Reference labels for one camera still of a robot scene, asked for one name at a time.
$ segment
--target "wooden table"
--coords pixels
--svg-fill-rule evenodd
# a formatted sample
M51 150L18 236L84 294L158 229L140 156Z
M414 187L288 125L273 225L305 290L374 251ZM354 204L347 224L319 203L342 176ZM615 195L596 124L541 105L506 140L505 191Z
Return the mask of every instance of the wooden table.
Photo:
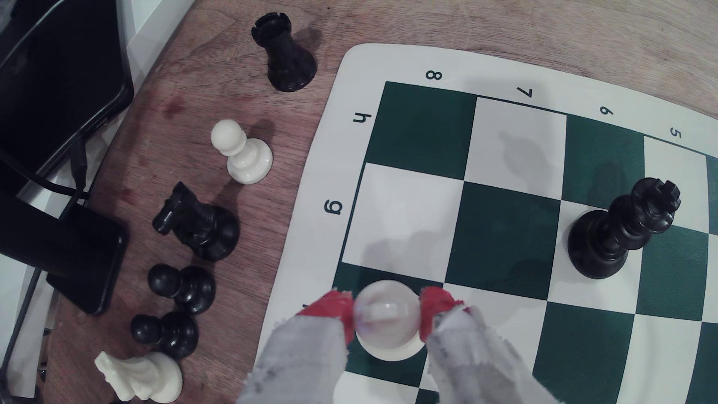
M285 12L319 70L296 93L275 91L250 36L266 12ZM252 368L302 167L344 53L364 42L470 50L596 78L718 118L718 3L714 0L197 0L137 94L96 180L90 207L124 222L129 248L109 312L87 317L64 298L50 342L46 403L109 403L93 360L149 351L129 333L138 313L161 316L147 270L164 262L212 270L213 307L197 317L200 344L181 361L178 403L233 403ZM274 151L257 185L230 179L212 125L238 121ZM151 227L177 181L241 220L234 253L198 262Z

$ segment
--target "chess board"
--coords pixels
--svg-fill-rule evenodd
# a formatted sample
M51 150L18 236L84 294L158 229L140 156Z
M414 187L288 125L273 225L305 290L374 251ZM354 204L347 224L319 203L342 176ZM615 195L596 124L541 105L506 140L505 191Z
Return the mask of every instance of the chess board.
M354 47L259 350L330 288L393 279L478 306L566 403L718 403L716 156L718 121L626 88L471 52ZM570 226L643 177L680 188L673 226L616 275L580 275ZM337 404L438 401L425 347L379 359L355 339L349 352Z

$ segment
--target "white piece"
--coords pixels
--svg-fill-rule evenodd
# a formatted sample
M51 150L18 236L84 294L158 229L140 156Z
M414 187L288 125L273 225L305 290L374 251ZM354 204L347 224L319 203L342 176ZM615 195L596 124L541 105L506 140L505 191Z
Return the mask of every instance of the white piece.
M95 366L122 401L137 396L157 403L171 403L182 392L180 366L166 354L150 352L142 358L117 359L102 351Z
M367 344L397 349L419 331L419 297L395 280L379 280L362 289L354 301L357 335Z
M272 164L269 146L261 139L247 139L239 124L223 119L215 124L211 133L212 146L227 156L227 171L240 184L258 183Z

